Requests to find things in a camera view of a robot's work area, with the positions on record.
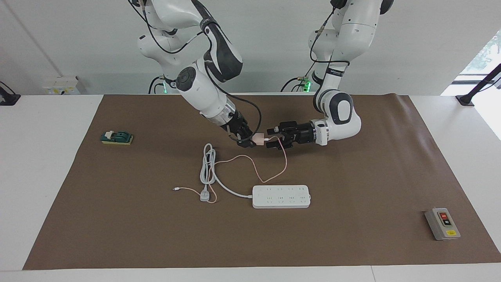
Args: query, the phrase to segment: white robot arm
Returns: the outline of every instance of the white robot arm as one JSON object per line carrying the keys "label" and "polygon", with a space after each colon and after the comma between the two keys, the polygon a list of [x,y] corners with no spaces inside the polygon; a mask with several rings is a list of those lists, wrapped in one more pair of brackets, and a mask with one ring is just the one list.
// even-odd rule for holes
{"label": "white robot arm", "polygon": [[[324,25],[310,35],[309,46],[315,53],[317,67],[313,80],[320,84],[313,106],[325,116],[310,122],[281,122],[268,129],[268,135],[281,134],[284,148],[293,142],[327,145],[356,135],[362,122],[353,106],[353,99],[339,90],[346,68],[356,57],[365,53],[374,38],[379,15],[386,13],[393,0],[331,0],[334,29],[324,30]],[[281,148],[277,141],[268,142],[268,148]]]}
{"label": "white robot arm", "polygon": [[147,23],[162,50],[153,38],[142,36],[138,47],[142,54],[156,60],[164,75],[170,65],[177,64],[176,50],[185,46],[176,37],[177,29],[200,26],[210,42],[210,48],[198,60],[183,69],[175,81],[181,96],[200,114],[217,124],[241,147],[254,147],[254,132],[243,115],[223,93],[218,84],[238,76],[243,62],[210,12],[198,0],[139,0]]}

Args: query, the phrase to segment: green indicator light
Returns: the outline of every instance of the green indicator light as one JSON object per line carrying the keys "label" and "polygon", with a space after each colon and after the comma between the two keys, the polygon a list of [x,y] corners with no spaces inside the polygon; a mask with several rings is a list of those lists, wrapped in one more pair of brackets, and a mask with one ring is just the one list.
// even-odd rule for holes
{"label": "green indicator light", "polygon": [[305,87],[303,88],[304,92],[310,92],[310,87],[312,86],[312,83],[310,81],[307,81],[305,83]]}

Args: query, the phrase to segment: pink cable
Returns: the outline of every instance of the pink cable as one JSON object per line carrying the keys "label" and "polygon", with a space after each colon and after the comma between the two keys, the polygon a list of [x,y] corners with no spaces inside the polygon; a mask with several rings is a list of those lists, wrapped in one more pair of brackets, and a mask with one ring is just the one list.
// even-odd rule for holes
{"label": "pink cable", "polygon": [[[266,180],[266,181],[263,181],[263,180],[262,180],[262,178],[261,178],[261,176],[259,175],[259,173],[258,173],[258,169],[257,169],[257,167],[256,167],[256,164],[254,163],[254,160],[253,160],[251,157],[247,156],[247,155],[238,155],[238,156],[234,157],[234,158],[233,158],[233,159],[231,159],[231,160],[216,162],[216,163],[214,163],[214,165],[217,165],[217,164],[219,164],[219,163],[229,163],[229,162],[231,162],[231,161],[233,161],[233,160],[236,160],[236,159],[237,159],[237,158],[239,158],[239,157],[246,157],[246,158],[248,158],[248,159],[252,162],[252,165],[254,166],[254,170],[255,170],[256,175],[258,176],[259,180],[261,180],[261,182],[262,182],[262,183],[266,183],[266,182],[268,182],[268,181],[270,181],[270,180],[272,180],[272,179],[274,179],[274,178],[278,177],[279,175],[281,175],[282,173],[284,173],[284,172],[285,172],[285,170],[287,169],[287,154],[285,153],[284,146],[282,145],[282,142],[280,141],[280,138],[278,138],[277,136],[273,136],[273,137],[271,137],[271,138],[270,138],[270,140],[271,140],[271,139],[273,139],[273,138],[276,138],[276,139],[279,141],[280,147],[282,148],[282,151],[284,152],[285,166],[284,166],[284,169],[283,169],[280,173],[278,173],[277,175],[275,175],[275,176],[273,176],[273,177],[269,178],[269,179],[268,179],[268,180]],[[191,191],[195,192],[196,194],[198,194],[198,195],[200,196],[200,193],[199,193],[199,192],[197,192],[195,189],[191,189],[191,188],[187,188],[187,187],[178,187],[178,188],[179,188],[179,189],[191,190]],[[212,185],[211,185],[211,184],[209,184],[209,188],[210,188],[210,190],[212,191],[212,193],[214,194],[215,199],[214,199],[214,201],[212,201],[212,202],[207,201],[207,203],[209,203],[209,204],[213,204],[213,203],[215,203],[215,202],[217,201],[217,194],[216,194],[216,192],[214,191],[214,188],[212,187]]]}
{"label": "pink cable", "polygon": [[200,196],[200,193],[197,192],[195,189],[187,188],[187,187],[177,187],[179,189],[186,189],[186,190],[192,190],[193,192],[197,193]]}
{"label": "pink cable", "polygon": [[256,167],[256,164],[254,163],[254,160],[253,160],[251,157],[247,156],[247,155],[238,155],[238,156],[234,157],[234,158],[233,158],[233,159],[231,159],[231,160],[216,162],[214,165],[217,165],[217,164],[219,164],[219,163],[229,163],[229,162],[231,162],[231,161],[233,161],[233,160],[235,160],[235,159],[237,159],[237,158],[239,158],[239,157],[246,157],[246,158],[248,158],[248,159],[252,162],[252,165],[254,166],[254,170],[255,170],[255,172],[256,172],[256,175],[258,176],[259,180],[261,180],[261,183],[266,183],[266,182],[268,182],[268,181],[270,181],[270,180],[272,180],[272,179],[274,179],[274,178],[278,177],[279,175],[281,175],[282,173],[284,173],[284,172],[285,172],[285,170],[287,169],[287,154],[285,153],[284,146],[282,145],[282,142],[280,141],[280,138],[278,138],[277,136],[273,136],[273,137],[271,137],[271,138],[270,138],[270,140],[271,140],[271,139],[273,139],[273,138],[276,138],[276,139],[279,141],[280,147],[282,148],[282,152],[284,152],[285,166],[284,166],[284,169],[283,169],[280,173],[278,173],[277,175],[275,175],[275,176],[273,176],[273,177],[269,178],[269,179],[268,179],[268,180],[266,180],[266,181],[263,181],[263,179],[262,179],[262,178],[261,178],[261,176],[259,175],[259,173],[258,173],[258,169],[257,169],[257,167]]}
{"label": "pink cable", "polygon": [[214,188],[213,188],[210,184],[209,184],[209,187],[210,187],[210,190],[212,191],[212,193],[214,194],[214,196],[215,196],[216,198],[215,198],[215,199],[214,199],[214,201],[212,201],[212,202],[207,201],[207,203],[209,203],[209,204],[213,204],[213,203],[215,203],[215,202],[217,201],[217,194],[216,194],[216,192],[214,191]]}

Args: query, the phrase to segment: white plug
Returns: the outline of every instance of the white plug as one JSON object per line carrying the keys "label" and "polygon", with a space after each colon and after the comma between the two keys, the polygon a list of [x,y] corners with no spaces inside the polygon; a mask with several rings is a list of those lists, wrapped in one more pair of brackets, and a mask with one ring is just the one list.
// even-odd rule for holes
{"label": "white plug", "polygon": [[209,191],[207,190],[207,186],[202,190],[200,193],[200,201],[202,202],[208,202],[210,198]]}
{"label": "white plug", "polygon": [[254,141],[254,143],[256,143],[256,145],[258,146],[263,146],[265,142],[269,140],[269,138],[265,138],[264,133],[256,133],[254,134],[254,136],[252,136],[252,141]]}

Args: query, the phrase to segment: white electrical socket panel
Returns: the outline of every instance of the white electrical socket panel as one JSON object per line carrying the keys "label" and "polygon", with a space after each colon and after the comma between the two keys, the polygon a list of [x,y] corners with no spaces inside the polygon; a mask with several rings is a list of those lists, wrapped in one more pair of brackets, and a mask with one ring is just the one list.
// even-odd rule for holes
{"label": "white electrical socket panel", "polygon": [[256,209],[297,209],[310,206],[306,185],[256,185],[252,188],[252,206]]}
{"label": "white electrical socket panel", "polygon": [[45,77],[42,88],[48,95],[78,95],[84,90],[76,76]]}

